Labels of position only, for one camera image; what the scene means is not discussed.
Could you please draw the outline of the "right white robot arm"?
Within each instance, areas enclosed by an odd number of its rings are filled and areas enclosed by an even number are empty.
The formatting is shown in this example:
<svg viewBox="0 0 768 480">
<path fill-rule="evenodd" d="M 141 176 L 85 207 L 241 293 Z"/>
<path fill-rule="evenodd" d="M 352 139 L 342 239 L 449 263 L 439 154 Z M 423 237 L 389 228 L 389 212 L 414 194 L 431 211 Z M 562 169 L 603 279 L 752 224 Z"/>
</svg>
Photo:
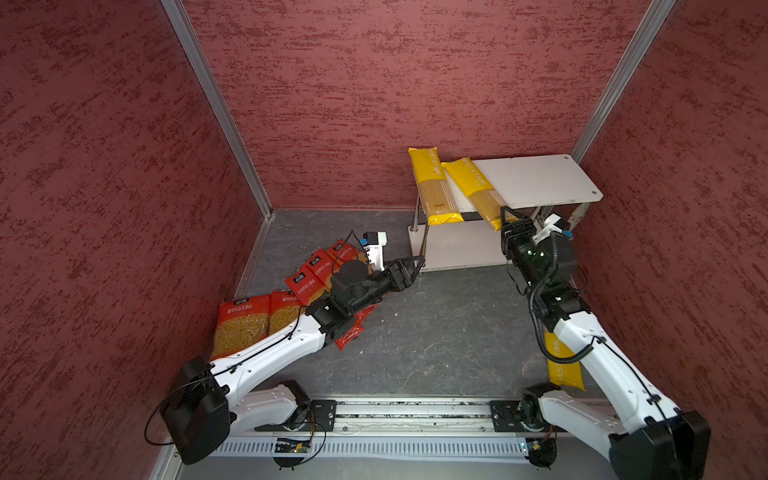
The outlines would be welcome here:
<svg viewBox="0 0 768 480">
<path fill-rule="evenodd" d="M 543 227 L 502 206 L 501 251 L 527 286 L 537 345 L 559 365 L 579 364 L 597 383 L 614 410 L 604 414 L 571 397 L 552 382 L 526 389 L 516 419 L 529 432 L 543 432 L 554 460 L 553 435 L 570 433 L 607 459 L 620 479 L 700 479 L 711 428 L 695 410 L 684 411 L 643 375 L 621 351 L 571 283 L 578 262 L 570 225 L 551 215 Z"/>
</svg>

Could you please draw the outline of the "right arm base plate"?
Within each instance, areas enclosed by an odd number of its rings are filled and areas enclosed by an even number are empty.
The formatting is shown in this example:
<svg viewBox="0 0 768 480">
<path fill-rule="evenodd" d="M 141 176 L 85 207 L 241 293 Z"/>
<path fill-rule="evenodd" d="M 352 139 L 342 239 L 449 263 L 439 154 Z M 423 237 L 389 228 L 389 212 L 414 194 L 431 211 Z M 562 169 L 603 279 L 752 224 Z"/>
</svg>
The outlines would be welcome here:
<svg viewBox="0 0 768 480">
<path fill-rule="evenodd" d="M 565 434 L 564 429 L 552 426 L 544 420 L 539 401 L 536 399 L 492 400 L 489 408 L 496 433 L 514 433 L 533 437 Z"/>
</svg>

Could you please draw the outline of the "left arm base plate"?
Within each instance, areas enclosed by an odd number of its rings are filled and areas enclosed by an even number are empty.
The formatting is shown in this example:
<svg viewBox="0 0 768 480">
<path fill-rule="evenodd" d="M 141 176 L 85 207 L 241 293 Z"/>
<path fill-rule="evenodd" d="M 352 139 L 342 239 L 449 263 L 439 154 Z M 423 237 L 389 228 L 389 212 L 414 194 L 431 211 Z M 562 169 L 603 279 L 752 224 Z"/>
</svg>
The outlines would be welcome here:
<svg viewBox="0 0 768 480">
<path fill-rule="evenodd" d="M 336 420 L 337 400 L 312 400 L 306 413 L 299 414 L 298 422 L 256 427 L 256 432 L 332 432 Z"/>
</svg>

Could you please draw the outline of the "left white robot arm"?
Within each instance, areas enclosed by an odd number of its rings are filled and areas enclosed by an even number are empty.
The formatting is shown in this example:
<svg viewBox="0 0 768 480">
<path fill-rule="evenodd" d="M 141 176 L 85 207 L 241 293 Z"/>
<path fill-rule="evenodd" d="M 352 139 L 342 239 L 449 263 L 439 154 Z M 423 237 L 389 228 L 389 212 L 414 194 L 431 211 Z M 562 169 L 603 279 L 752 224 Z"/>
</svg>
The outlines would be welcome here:
<svg viewBox="0 0 768 480">
<path fill-rule="evenodd" d="M 217 360 L 197 356 L 186 362 L 155 410 L 182 463 L 208 457 L 233 433 L 306 423 L 311 401 L 300 386 L 286 381 L 262 390 L 260 384 L 341 339 L 357 313 L 409 288 L 424 264 L 424 257 L 411 256 L 369 271 L 359 260 L 348 261 L 332 275 L 330 291 L 276 334 Z"/>
</svg>

